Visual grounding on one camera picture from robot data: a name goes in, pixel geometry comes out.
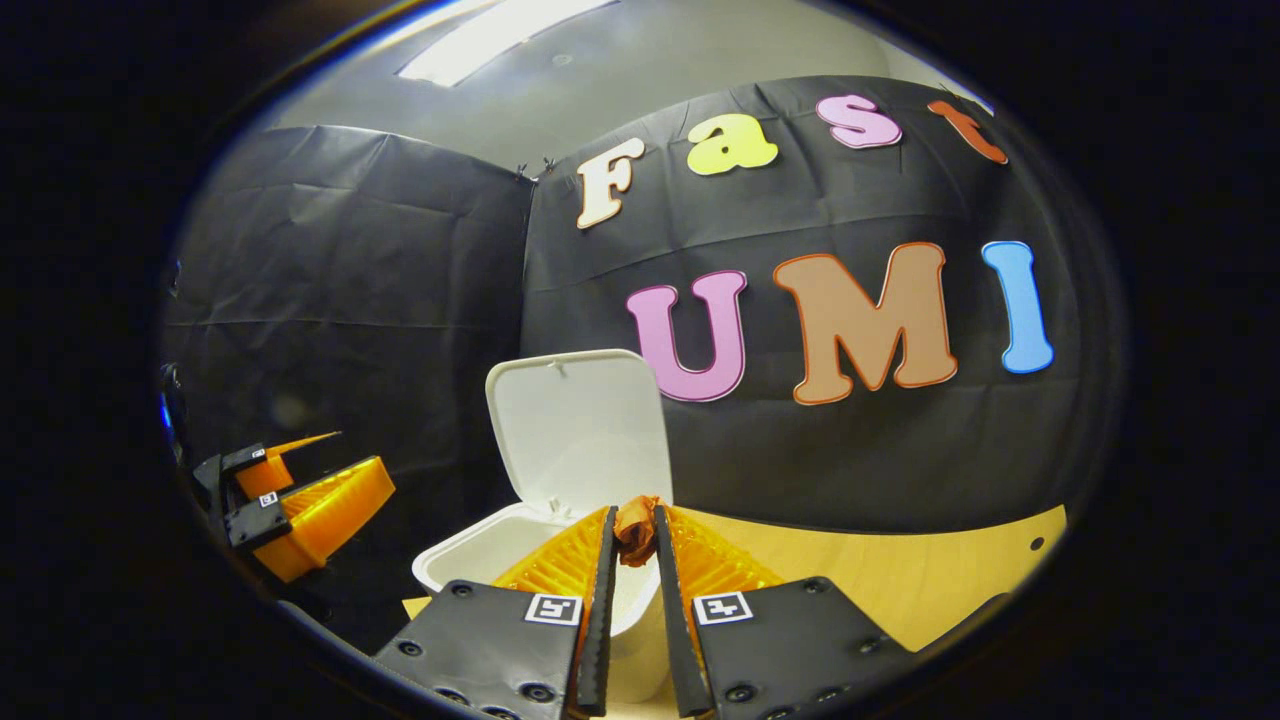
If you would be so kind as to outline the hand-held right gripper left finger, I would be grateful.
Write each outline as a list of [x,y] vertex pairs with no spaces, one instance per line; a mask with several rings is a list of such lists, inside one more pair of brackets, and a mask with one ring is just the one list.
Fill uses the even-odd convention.
[[374,661],[466,719],[602,716],[616,514],[591,512],[495,584],[448,583]]

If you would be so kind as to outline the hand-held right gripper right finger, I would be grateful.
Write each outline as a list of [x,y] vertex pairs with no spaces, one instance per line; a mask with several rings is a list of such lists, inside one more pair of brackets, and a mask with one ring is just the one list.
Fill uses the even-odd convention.
[[835,717],[915,666],[831,579],[778,582],[668,506],[654,529],[681,717]]

